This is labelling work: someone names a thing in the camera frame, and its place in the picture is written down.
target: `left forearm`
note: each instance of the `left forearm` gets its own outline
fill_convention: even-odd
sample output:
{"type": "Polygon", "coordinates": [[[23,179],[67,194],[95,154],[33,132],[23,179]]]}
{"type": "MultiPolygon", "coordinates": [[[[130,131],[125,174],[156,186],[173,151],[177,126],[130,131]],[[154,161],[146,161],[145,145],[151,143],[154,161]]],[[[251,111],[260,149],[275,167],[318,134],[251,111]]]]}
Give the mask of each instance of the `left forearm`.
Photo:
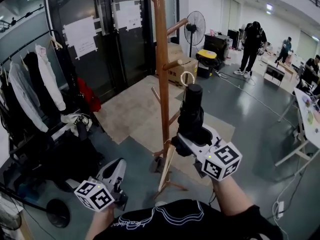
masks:
{"type": "Polygon", "coordinates": [[[96,212],[93,216],[91,226],[86,234],[85,240],[93,240],[96,235],[107,229],[114,221],[114,209],[107,208],[106,211],[96,212]]]}

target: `red cloth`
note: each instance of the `red cloth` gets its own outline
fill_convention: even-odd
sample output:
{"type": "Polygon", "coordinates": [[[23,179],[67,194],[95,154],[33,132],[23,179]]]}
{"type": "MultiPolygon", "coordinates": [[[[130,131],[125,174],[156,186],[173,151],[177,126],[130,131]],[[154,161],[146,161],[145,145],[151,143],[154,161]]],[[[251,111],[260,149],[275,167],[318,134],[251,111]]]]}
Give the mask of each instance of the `red cloth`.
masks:
{"type": "Polygon", "coordinates": [[[95,93],[90,87],[87,86],[85,81],[77,78],[80,93],[83,95],[84,100],[88,103],[91,112],[98,112],[101,109],[101,103],[95,93]]]}

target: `standing fan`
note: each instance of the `standing fan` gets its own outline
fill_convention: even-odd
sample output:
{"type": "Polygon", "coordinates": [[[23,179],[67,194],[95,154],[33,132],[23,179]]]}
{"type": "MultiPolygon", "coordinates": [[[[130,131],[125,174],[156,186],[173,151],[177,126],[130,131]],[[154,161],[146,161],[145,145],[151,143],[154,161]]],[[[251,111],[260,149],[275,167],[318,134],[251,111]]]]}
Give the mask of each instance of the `standing fan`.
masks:
{"type": "Polygon", "coordinates": [[[187,17],[187,20],[189,23],[184,26],[184,36],[190,44],[189,57],[191,58],[192,46],[200,44],[205,36],[206,21],[202,13],[197,10],[191,12],[187,17]]]}

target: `black shirt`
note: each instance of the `black shirt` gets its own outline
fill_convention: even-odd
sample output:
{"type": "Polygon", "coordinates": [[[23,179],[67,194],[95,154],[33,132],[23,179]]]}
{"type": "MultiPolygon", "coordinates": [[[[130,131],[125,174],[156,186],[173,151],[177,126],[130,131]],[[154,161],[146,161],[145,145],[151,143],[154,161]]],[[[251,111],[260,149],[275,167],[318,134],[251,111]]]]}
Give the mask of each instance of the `black shirt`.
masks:
{"type": "Polygon", "coordinates": [[[258,51],[261,46],[261,42],[265,43],[267,41],[266,33],[264,30],[260,33],[253,27],[251,27],[252,23],[246,25],[245,32],[246,32],[246,39],[244,47],[245,49],[250,49],[252,51],[258,51]]]}
{"type": "Polygon", "coordinates": [[[111,236],[121,239],[158,239],[161,236],[190,239],[195,235],[210,240],[261,240],[261,236],[270,240],[283,239],[280,229],[263,218],[255,205],[238,215],[225,216],[202,202],[186,199],[125,213],[94,240],[106,240],[111,236]]]}
{"type": "MultiPolygon", "coordinates": [[[[318,74],[319,66],[318,64],[315,63],[315,59],[310,58],[305,64],[308,65],[310,68],[312,68],[316,74],[318,74]]],[[[302,79],[311,85],[312,81],[317,83],[319,78],[315,76],[309,69],[306,68],[304,70],[302,79]]]]}

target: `power strip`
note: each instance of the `power strip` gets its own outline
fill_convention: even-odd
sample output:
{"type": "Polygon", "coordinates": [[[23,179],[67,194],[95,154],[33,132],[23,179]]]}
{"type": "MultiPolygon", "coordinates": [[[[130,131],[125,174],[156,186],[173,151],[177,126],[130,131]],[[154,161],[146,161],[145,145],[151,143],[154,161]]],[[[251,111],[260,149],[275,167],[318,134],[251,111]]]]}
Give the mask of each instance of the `power strip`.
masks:
{"type": "Polygon", "coordinates": [[[284,210],[285,210],[285,202],[280,201],[279,205],[278,205],[278,209],[275,214],[275,217],[277,220],[279,220],[280,218],[282,218],[284,216],[284,210]]]}

